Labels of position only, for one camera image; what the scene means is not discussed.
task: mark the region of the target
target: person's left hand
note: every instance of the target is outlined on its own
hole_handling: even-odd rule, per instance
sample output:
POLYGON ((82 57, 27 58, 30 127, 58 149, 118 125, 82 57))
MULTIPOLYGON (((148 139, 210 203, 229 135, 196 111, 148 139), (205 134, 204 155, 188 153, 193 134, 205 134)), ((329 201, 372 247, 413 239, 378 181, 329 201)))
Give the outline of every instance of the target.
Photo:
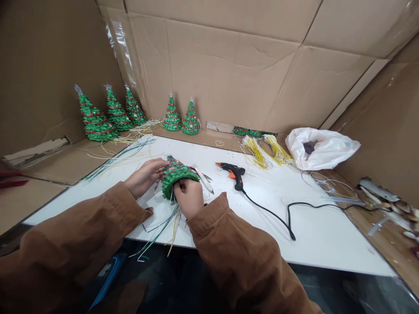
POLYGON ((161 158, 146 161, 140 169, 134 172, 124 184, 130 190, 135 199, 143 196, 144 193, 163 174, 165 166, 170 162, 161 158))

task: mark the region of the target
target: brown jacket sleeve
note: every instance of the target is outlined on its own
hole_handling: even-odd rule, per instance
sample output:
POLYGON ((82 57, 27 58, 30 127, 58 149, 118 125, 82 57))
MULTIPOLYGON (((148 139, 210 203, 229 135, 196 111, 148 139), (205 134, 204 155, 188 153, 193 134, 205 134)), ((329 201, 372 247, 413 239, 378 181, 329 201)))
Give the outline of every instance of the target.
POLYGON ((7 313, 49 313, 79 297, 124 237, 152 216, 122 182, 28 231, 0 258, 0 304, 7 313))
POLYGON ((224 192, 187 221, 196 248, 239 313, 322 313, 281 257, 277 242, 230 208, 224 192))

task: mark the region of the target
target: unfinished christmas tree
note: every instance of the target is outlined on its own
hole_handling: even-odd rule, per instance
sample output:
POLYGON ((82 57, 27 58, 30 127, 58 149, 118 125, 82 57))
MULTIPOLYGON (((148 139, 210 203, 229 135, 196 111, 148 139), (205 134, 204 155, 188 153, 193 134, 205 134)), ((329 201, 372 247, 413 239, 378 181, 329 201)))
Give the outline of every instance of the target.
POLYGON ((167 160, 170 161, 170 164, 166 166, 161 180, 163 197, 174 200, 175 195, 172 192, 172 185, 176 181, 187 178, 199 182, 199 177, 188 166, 173 158, 172 155, 167 156, 167 160))
POLYGON ((125 104, 125 110, 128 113, 128 116, 131 118, 132 123, 136 126, 140 126, 147 122, 144 112, 141 109, 138 102, 135 100, 134 95, 132 95, 130 87, 125 84, 127 90, 127 98, 125 104))
POLYGON ((112 86, 105 85, 108 93, 108 117, 109 121, 115 124, 118 131, 128 131, 134 127, 121 104, 117 101, 112 91, 112 86))
POLYGON ((249 130, 249 135, 254 136, 254 137, 261 137, 262 132, 261 131, 256 131, 256 130, 249 130))
POLYGON ((199 133, 199 121, 196 117, 195 107, 193 105, 193 98, 189 102, 189 108, 183 119, 182 132, 188 135, 195 135, 199 133))
POLYGON ((246 135, 249 132, 249 129, 245 129, 239 126, 235 126, 233 128, 233 132, 236 133, 237 135, 246 135))
POLYGON ((84 131, 90 140, 108 141, 113 140, 119 135, 116 127, 108 121, 108 119, 93 106, 90 99, 86 97, 79 86, 75 85, 75 89, 79 94, 80 111, 83 115, 85 124, 84 131))
POLYGON ((176 111, 175 101, 173 100, 172 92, 170 92, 169 104, 166 110, 166 119, 162 122, 162 126, 167 131, 180 130, 180 118, 176 111))

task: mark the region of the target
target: white tabletop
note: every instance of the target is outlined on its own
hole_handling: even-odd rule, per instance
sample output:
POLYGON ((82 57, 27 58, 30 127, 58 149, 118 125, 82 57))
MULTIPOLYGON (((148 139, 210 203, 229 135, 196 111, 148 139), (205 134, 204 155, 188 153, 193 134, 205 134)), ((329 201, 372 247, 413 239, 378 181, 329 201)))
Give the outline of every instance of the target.
MULTIPOLYGON (((146 141, 148 138, 142 137, 140 141, 146 141)), ((166 158, 171 154, 185 165, 192 166, 196 163, 204 174, 212 178, 211 184, 215 195, 210 194, 203 187, 206 202, 211 202, 221 192, 226 191, 232 210, 253 226, 273 236, 287 262, 373 275, 396 275, 341 210, 334 207, 314 209, 300 205, 292 206, 292 230, 297 239, 294 242, 290 239, 285 226, 271 214, 250 203, 241 192, 236 191, 234 180, 228 178, 229 173, 221 171, 215 163, 226 162, 244 167, 246 174, 243 176, 243 184, 247 194, 255 202, 273 211, 285 221, 287 221, 286 205, 291 202, 305 201, 313 205, 328 203, 321 199, 324 192, 303 182, 300 170, 283 166, 264 171, 254 166, 250 157, 242 153, 163 137, 154 138, 156 141, 149 147, 144 147, 140 152, 144 154, 143 157, 127 159, 121 165, 108 169, 102 176, 92 181, 82 181, 69 188, 28 218, 25 223, 36 225, 56 216, 80 201, 102 194, 118 181, 126 180, 146 160, 156 157, 166 158)), ((155 185, 151 187, 138 200, 138 203, 144 208, 154 207, 154 216, 144 223, 147 230, 165 221, 175 206, 163 198, 161 184, 158 185, 156 192, 155 185)), ((147 233, 140 225, 127 237, 148 241, 154 236, 154 231, 147 233)), ((160 235, 157 242, 164 244, 170 241, 172 236, 173 221, 160 235)), ((174 245, 195 247, 192 235, 184 221, 180 222, 174 245)))

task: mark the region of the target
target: person's right hand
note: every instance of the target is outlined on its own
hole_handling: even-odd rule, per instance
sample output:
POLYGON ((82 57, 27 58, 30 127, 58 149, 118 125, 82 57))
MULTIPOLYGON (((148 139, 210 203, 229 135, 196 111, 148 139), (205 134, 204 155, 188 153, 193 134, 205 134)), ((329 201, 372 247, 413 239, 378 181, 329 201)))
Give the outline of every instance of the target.
POLYGON ((204 207, 202 185, 191 179, 180 179, 173 185, 173 192, 182 214, 189 219, 204 207))

